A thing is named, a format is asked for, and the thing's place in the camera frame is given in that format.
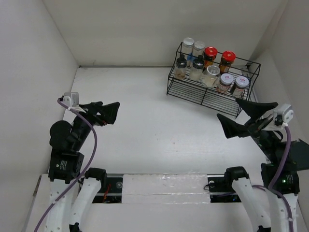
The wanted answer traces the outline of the white-lid spice jar back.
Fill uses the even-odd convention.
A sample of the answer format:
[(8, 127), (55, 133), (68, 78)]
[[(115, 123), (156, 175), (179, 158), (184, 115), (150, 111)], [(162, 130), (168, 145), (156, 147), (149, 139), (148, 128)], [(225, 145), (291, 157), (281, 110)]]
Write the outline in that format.
[(235, 98), (240, 98), (246, 87), (249, 85), (247, 77), (238, 76), (230, 90), (231, 95)]

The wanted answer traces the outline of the white-lid spice jar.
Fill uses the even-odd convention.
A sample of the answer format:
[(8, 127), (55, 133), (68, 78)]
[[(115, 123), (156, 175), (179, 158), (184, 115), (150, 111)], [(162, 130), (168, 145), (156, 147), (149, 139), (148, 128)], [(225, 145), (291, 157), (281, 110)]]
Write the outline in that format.
[(238, 76), (230, 90), (231, 95), (235, 98), (240, 98), (246, 87), (249, 85), (247, 77)]
[(216, 85), (216, 91), (219, 93), (227, 93), (233, 81), (234, 78), (232, 75), (228, 73), (222, 74)]

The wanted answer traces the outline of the white-lid spice jar front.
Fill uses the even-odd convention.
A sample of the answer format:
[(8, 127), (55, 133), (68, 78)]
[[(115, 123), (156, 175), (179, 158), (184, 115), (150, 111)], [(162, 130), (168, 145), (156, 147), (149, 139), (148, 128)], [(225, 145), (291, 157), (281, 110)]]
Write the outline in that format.
[(222, 74), (216, 85), (216, 91), (219, 93), (227, 93), (233, 81), (234, 78), (232, 75), (228, 73)]

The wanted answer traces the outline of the clear glass jar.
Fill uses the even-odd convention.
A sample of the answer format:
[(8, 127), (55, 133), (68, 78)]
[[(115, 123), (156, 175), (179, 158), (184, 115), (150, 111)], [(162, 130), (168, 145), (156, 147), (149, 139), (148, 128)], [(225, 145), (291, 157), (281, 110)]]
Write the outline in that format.
[(219, 67), (215, 65), (209, 65), (203, 71), (200, 81), (205, 87), (211, 88), (219, 75)]

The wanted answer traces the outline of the red-lid brown sauce jar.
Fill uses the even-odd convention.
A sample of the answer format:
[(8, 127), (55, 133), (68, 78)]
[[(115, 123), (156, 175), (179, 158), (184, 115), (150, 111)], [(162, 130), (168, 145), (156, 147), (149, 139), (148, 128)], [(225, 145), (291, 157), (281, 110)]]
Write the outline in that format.
[(230, 66), (234, 63), (236, 54), (232, 51), (224, 51), (221, 56), (219, 69), (220, 74), (228, 73)]

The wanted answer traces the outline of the black-capped white powder bottle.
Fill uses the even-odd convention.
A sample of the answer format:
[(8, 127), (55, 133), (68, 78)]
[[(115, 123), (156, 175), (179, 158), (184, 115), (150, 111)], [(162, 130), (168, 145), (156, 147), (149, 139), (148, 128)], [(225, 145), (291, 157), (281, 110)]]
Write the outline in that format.
[(190, 73), (189, 73), (189, 78), (193, 81), (200, 80), (200, 78), (202, 76), (203, 68), (204, 68), (203, 56), (199, 55), (192, 62), (191, 70), (190, 70)]

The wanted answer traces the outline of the red-capped dark sauce bottle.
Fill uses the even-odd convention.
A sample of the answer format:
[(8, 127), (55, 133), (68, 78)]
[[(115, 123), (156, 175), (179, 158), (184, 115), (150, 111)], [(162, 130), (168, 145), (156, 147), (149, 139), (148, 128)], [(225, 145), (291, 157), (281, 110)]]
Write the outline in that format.
[(215, 47), (209, 46), (204, 50), (204, 68), (213, 64), (213, 61), (216, 59), (218, 50)]

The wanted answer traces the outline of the black-capped brown spice bottle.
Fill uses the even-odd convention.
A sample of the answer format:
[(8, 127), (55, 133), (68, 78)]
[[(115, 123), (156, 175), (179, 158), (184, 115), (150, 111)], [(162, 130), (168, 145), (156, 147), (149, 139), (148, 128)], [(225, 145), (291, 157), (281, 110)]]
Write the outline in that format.
[(180, 56), (176, 59), (174, 77), (179, 80), (183, 80), (186, 76), (186, 68), (187, 68), (187, 60), (184, 54), (180, 54)]

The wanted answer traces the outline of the silver-capped blue-label shaker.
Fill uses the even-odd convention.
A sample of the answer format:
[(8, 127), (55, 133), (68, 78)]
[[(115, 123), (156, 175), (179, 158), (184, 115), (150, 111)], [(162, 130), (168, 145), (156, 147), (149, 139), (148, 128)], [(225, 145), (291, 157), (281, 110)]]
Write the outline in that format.
[(193, 52), (194, 43), (195, 43), (194, 39), (190, 37), (183, 39), (181, 51), (184, 54), (184, 58), (187, 61), (187, 66), (189, 66), (191, 62), (191, 56)]
[(196, 59), (199, 55), (204, 54), (205, 43), (202, 41), (196, 41), (193, 46), (192, 60)]

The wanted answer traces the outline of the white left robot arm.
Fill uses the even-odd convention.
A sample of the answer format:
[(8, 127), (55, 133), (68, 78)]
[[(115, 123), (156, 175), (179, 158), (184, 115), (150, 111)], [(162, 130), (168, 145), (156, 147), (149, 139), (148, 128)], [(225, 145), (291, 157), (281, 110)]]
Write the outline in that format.
[(43, 224), (46, 232), (79, 232), (96, 194), (108, 184), (106, 170), (90, 166), (98, 147), (94, 127), (114, 124), (120, 103), (98, 101), (71, 107), (63, 98), (57, 102), (75, 119), (57, 121), (50, 128), (49, 206), (34, 230)]

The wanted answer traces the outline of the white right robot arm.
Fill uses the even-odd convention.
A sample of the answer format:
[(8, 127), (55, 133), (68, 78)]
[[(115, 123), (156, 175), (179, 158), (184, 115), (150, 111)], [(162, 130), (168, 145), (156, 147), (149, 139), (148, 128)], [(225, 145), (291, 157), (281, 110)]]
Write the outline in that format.
[(288, 123), (293, 109), (277, 102), (236, 102), (250, 119), (241, 125), (217, 114), (226, 138), (252, 138), (269, 162), (261, 164), (262, 185), (253, 185), (241, 166), (227, 168), (222, 184), (238, 195), (254, 232), (295, 232), (298, 172), (309, 168), (309, 145), (292, 140)]

